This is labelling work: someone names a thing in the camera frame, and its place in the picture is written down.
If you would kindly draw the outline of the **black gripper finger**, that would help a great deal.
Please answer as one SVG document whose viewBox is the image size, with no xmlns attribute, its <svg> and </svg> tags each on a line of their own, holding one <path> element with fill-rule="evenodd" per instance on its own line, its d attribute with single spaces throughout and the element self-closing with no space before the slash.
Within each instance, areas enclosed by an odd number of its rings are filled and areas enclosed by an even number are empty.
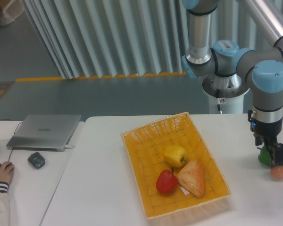
<svg viewBox="0 0 283 226">
<path fill-rule="evenodd" d="M 274 143 L 272 145 L 271 167 L 283 165 L 283 144 Z"/>
<path fill-rule="evenodd" d="M 270 140 L 268 138 L 264 138 L 263 140 L 263 151 L 265 154 L 272 155 L 272 146 Z"/>
</svg>

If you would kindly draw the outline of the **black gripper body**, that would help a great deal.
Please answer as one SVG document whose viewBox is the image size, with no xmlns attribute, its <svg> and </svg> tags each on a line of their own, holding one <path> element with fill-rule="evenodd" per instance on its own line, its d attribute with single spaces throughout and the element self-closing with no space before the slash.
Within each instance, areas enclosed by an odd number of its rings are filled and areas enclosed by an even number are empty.
<svg viewBox="0 0 283 226">
<path fill-rule="evenodd" d="M 271 145 L 278 143 L 277 136 L 282 130 L 283 123 L 282 109 L 274 112 L 265 112 L 259 109 L 248 110 L 248 121 L 255 138 L 255 145 L 262 145 L 264 138 L 268 138 Z"/>
</svg>

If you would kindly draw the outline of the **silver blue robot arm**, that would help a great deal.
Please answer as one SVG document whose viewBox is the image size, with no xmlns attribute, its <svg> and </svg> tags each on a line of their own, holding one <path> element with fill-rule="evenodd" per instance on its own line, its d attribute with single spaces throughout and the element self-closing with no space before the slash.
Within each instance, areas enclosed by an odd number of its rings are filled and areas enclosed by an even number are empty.
<svg viewBox="0 0 283 226">
<path fill-rule="evenodd" d="M 203 89 L 215 97 L 243 95 L 251 90 L 253 108 L 248 111 L 255 145 L 269 154 L 269 166 L 283 165 L 283 144 L 277 141 L 283 122 L 283 15 L 267 0 L 243 0 L 271 48 L 257 52 L 239 48 L 231 40 L 209 44 L 212 13 L 216 0 L 184 0 L 189 15 L 189 47 L 182 56 L 182 67 L 189 77 L 206 76 Z"/>
</svg>

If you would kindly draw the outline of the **person's hand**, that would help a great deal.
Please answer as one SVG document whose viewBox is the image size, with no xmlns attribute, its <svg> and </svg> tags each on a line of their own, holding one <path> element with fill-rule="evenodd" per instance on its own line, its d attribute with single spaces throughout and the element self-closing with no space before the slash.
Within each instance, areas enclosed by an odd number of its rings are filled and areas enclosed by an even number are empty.
<svg viewBox="0 0 283 226">
<path fill-rule="evenodd" d="M 5 165 L 6 165 L 5 162 L 0 163 L 0 183 L 9 185 L 13 175 L 8 175 L 5 173 L 4 171 Z"/>
</svg>

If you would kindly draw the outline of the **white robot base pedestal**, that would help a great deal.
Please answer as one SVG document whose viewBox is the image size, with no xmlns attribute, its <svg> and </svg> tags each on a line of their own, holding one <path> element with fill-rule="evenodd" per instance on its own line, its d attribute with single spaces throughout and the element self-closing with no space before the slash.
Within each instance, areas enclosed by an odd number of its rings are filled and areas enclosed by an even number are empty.
<svg viewBox="0 0 283 226">
<path fill-rule="evenodd" d="M 237 74 L 229 77 L 210 74 L 203 80 L 202 87 L 208 96 L 210 114 L 243 113 L 244 96 L 249 89 Z"/>
</svg>

